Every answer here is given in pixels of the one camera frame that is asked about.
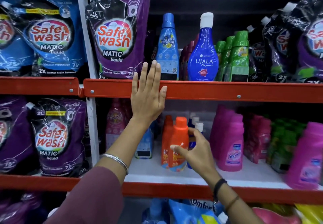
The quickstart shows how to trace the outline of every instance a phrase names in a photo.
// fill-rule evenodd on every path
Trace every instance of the bracelet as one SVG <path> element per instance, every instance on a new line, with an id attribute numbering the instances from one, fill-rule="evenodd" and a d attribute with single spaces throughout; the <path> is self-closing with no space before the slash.
<path id="1" fill-rule="evenodd" d="M 235 199 L 234 200 L 232 200 L 229 204 L 228 204 L 228 206 L 225 208 L 225 211 L 228 213 L 228 211 L 229 211 L 229 209 L 231 208 L 231 206 L 239 199 L 240 197 L 239 197 L 239 195 L 237 195 L 236 197 L 235 197 Z"/>
<path id="2" fill-rule="evenodd" d="M 224 184 L 224 183 L 227 183 L 226 180 L 224 180 L 223 178 L 221 178 L 215 185 L 214 187 L 214 190 L 213 190 L 213 198 L 214 198 L 214 201 L 218 201 L 218 191 L 220 189 L 220 187 Z"/>
<path id="3" fill-rule="evenodd" d="M 126 171 L 126 175 L 129 173 L 127 165 L 120 158 L 108 153 L 102 154 L 102 156 L 107 158 L 112 158 L 113 160 L 117 161 L 119 164 L 123 166 L 124 170 Z"/>

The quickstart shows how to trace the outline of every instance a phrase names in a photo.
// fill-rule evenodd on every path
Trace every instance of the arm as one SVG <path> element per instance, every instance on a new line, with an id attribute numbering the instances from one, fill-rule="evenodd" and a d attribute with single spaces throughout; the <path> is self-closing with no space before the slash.
<path id="1" fill-rule="evenodd" d="M 165 106 L 167 86 L 159 90 L 160 74 L 162 72 L 160 64 L 153 60 L 149 74 L 147 76 L 148 63 L 142 66 L 139 87 L 138 74 L 135 73 L 132 80 L 131 108 L 133 116 L 115 143 L 109 148 L 107 153 L 119 157 L 128 167 L 137 149 L 137 146 L 150 124 L 157 119 Z M 102 158 L 96 164 L 110 169 L 120 181 L 126 176 L 122 165 L 111 158 Z"/>
<path id="2" fill-rule="evenodd" d="M 171 149 L 180 153 L 209 185 L 213 191 L 216 183 L 222 178 L 214 167 L 214 160 L 209 142 L 196 129 L 189 128 L 189 132 L 196 137 L 196 146 L 191 151 L 180 146 L 171 145 Z M 217 198 L 225 208 L 237 197 L 236 192 L 227 184 L 223 184 Z M 263 224 L 260 218 L 242 200 L 238 199 L 228 209 L 228 216 L 232 224 Z"/>

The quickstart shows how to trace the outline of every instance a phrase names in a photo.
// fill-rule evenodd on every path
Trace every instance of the yellow banner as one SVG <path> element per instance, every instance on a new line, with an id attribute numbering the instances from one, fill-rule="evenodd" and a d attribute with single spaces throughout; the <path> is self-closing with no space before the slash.
<path id="1" fill-rule="evenodd" d="M 0 20 L 8 20 L 9 16 L 0 14 Z"/>
<path id="2" fill-rule="evenodd" d="M 59 15 L 58 9 L 26 9 L 28 14 Z"/>
<path id="3" fill-rule="evenodd" d="M 64 116 L 65 111 L 46 111 L 46 116 Z"/>

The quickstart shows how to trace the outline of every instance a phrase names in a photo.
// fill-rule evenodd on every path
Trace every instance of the black wristband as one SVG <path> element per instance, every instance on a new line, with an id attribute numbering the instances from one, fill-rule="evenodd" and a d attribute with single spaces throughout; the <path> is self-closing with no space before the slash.
<path id="1" fill-rule="evenodd" d="M 224 180 L 223 178 L 221 178 L 215 185 L 214 190 L 213 190 L 213 199 L 214 201 L 218 201 L 218 191 L 220 189 L 220 187 L 224 184 L 227 183 L 226 180 Z"/>

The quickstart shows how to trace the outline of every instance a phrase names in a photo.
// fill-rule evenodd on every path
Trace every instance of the fingers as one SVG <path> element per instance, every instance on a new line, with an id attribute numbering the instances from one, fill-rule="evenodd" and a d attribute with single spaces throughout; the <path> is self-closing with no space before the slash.
<path id="1" fill-rule="evenodd" d="M 169 148 L 172 149 L 174 152 L 179 153 L 180 155 L 182 155 L 186 159 L 188 150 L 186 150 L 180 146 L 177 146 L 177 145 L 170 145 Z"/>
<path id="2" fill-rule="evenodd" d="M 159 105 L 158 105 L 158 107 L 160 110 L 164 110 L 164 108 L 165 108 L 166 91 L 167 91 L 167 86 L 163 86 L 159 91 Z"/>
<path id="3" fill-rule="evenodd" d="M 138 91 L 138 73 L 134 73 L 132 78 L 131 96 L 135 95 L 137 91 Z"/>
<path id="4" fill-rule="evenodd" d="M 156 92 L 156 94 L 158 93 L 158 90 L 159 90 L 161 74 L 162 74 L 162 69 L 160 67 L 160 64 L 157 63 L 156 64 L 155 78 L 154 78 L 154 81 L 152 83 L 152 90 L 153 90 L 153 92 Z"/>
<path id="5" fill-rule="evenodd" d="M 151 91 L 152 89 L 152 83 L 154 82 L 154 78 L 155 78 L 156 65 L 157 65 L 157 61 L 153 60 L 151 63 L 150 71 L 147 76 L 146 87 L 145 87 L 146 91 Z"/>
<path id="6" fill-rule="evenodd" d="M 142 71 L 139 80 L 139 91 L 143 91 L 146 86 L 146 78 L 147 78 L 147 70 L 148 70 L 148 63 L 144 62 L 142 65 Z"/>
<path id="7" fill-rule="evenodd" d="M 201 134 L 201 132 L 195 128 L 188 127 L 188 133 L 195 136 L 196 143 L 198 143 L 198 140 L 205 140 L 205 137 Z"/>

